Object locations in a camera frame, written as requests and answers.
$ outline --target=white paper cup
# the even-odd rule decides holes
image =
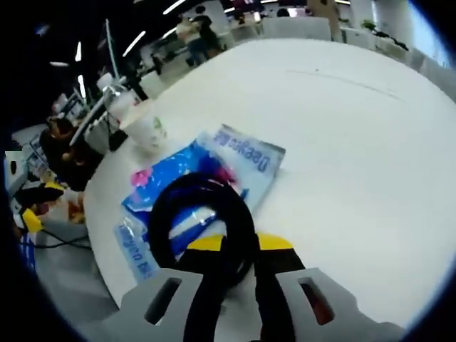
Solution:
[[[158,152],[166,138],[160,119],[153,115],[151,100],[129,108],[120,123],[120,129],[140,147],[150,152]]]

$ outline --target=desk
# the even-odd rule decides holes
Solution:
[[[292,242],[362,312],[407,326],[442,285],[456,246],[456,105],[419,73],[345,44],[252,41],[191,71],[154,106],[170,136],[162,154],[140,154],[129,139],[86,190],[91,244],[118,304],[135,286],[113,233],[131,172],[221,123],[286,148],[256,228]],[[254,312],[238,292],[232,306]],[[226,326],[255,324],[239,314]]]

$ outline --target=table surface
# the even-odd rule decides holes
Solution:
[[[456,246],[456,105],[414,70],[339,43],[252,41],[178,81],[154,114],[170,137],[160,155],[129,139],[86,189],[90,241],[117,304],[135,286],[113,233],[130,174],[222,123],[286,148],[256,229],[292,242],[363,313],[407,326],[442,286]],[[252,335],[246,284],[219,325]]]

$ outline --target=black cable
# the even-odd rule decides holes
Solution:
[[[58,240],[63,241],[63,242],[61,242],[60,244],[51,244],[51,245],[34,244],[32,242],[31,243],[19,242],[19,244],[22,244],[24,246],[30,246],[30,247],[33,247],[33,248],[36,248],[36,249],[50,249],[50,248],[57,248],[57,247],[61,247],[61,246],[73,246],[73,247],[78,247],[78,248],[82,248],[82,249],[92,250],[90,247],[87,247],[87,246],[79,246],[79,245],[74,245],[73,244],[74,242],[82,241],[82,240],[85,240],[87,238],[88,238],[87,235],[85,235],[84,237],[77,237],[77,238],[69,240],[69,241],[63,241],[62,239],[57,238]]]
[[[227,287],[237,285],[250,270],[259,251],[258,237],[244,200],[231,185],[213,175],[184,175],[160,193],[147,226],[150,250],[155,260],[161,267],[176,268],[169,232],[176,215],[192,206],[210,207],[217,213],[217,218],[225,222],[224,273]]]

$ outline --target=person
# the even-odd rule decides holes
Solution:
[[[40,185],[21,189],[14,197],[23,208],[30,209],[40,219],[48,218],[72,223],[85,221],[83,192]]]
[[[177,37],[187,45],[190,56],[197,66],[202,63],[201,54],[206,58],[206,61],[209,60],[206,44],[201,38],[199,29],[200,25],[198,23],[192,23],[182,14],[179,15],[176,26]]]
[[[194,17],[193,20],[199,23],[199,34],[206,43],[206,47],[209,50],[209,55],[211,55],[211,57],[214,57],[218,55],[220,52],[222,52],[222,50],[220,48],[219,39],[217,38],[217,35],[211,29],[212,20],[210,17],[204,14],[205,11],[206,8],[204,6],[197,6],[195,12],[198,15]]]
[[[84,190],[102,156],[79,140],[70,147],[76,129],[65,118],[51,118],[40,135],[40,145],[49,168],[74,190]]]
[[[279,9],[279,10],[277,11],[277,16],[278,16],[279,18],[287,17],[287,16],[290,16],[290,13],[288,12],[287,9]]]

